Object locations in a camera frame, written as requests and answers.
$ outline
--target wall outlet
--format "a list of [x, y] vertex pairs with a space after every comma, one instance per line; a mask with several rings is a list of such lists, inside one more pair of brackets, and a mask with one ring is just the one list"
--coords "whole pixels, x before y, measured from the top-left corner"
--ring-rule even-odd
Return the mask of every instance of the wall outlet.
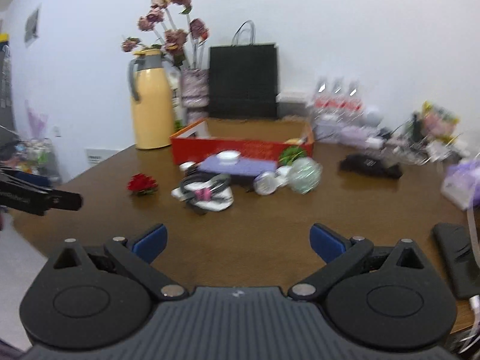
[[85, 149], [87, 161], [91, 167], [117, 154], [120, 150], [111, 149]]

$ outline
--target brown tabletop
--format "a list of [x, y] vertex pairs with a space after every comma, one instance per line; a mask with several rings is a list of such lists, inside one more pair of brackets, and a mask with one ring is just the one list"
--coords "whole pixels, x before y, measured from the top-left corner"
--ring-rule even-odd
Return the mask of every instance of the brown tabletop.
[[[436, 167], [404, 166], [398, 181], [338, 173], [338, 162], [353, 151], [317, 145], [314, 158], [323, 165], [322, 180], [306, 195], [285, 187], [273, 195], [259, 196], [234, 186], [231, 207], [198, 216], [170, 195], [182, 179], [170, 149], [130, 147], [63, 186], [83, 195], [80, 211], [50, 210], [44, 217], [15, 213], [15, 227], [48, 256], [66, 238], [99, 245], [114, 236], [131, 237], [164, 223], [169, 242], [153, 266], [189, 289], [197, 285], [280, 286], [286, 291], [323, 266], [309, 244], [309, 230], [315, 222], [347, 238], [362, 235], [376, 245], [414, 239], [445, 277], [431, 228], [437, 222], [465, 224], [466, 219], [440, 194], [442, 177]], [[157, 180], [157, 193], [129, 195], [127, 182], [140, 172]], [[467, 302], [458, 302], [453, 331], [472, 323]]]

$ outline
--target white floor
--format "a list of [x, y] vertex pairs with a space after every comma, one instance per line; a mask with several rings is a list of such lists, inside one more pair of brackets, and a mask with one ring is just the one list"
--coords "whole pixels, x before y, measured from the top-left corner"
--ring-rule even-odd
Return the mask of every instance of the white floor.
[[21, 350], [31, 347], [20, 323], [18, 307], [46, 258], [18, 234], [4, 215], [0, 231], [0, 338]]

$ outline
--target open box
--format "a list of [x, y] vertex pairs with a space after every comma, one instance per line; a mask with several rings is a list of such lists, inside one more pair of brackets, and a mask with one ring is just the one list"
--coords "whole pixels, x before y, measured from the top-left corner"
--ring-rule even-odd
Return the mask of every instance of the open box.
[[[287, 143], [302, 140], [302, 144]], [[242, 157], [278, 161], [282, 152], [299, 146], [311, 157], [314, 135], [307, 121], [227, 120], [204, 118], [170, 136], [173, 160], [201, 162], [224, 150], [237, 150]]]

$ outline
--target red rose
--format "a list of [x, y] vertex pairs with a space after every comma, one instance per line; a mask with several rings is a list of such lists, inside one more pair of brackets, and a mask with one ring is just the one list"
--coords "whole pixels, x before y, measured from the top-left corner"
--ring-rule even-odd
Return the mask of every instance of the red rose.
[[143, 173], [134, 175], [127, 185], [127, 189], [132, 192], [153, 190], [157, 187], [157, 182], [152, 177], [144, 175]]

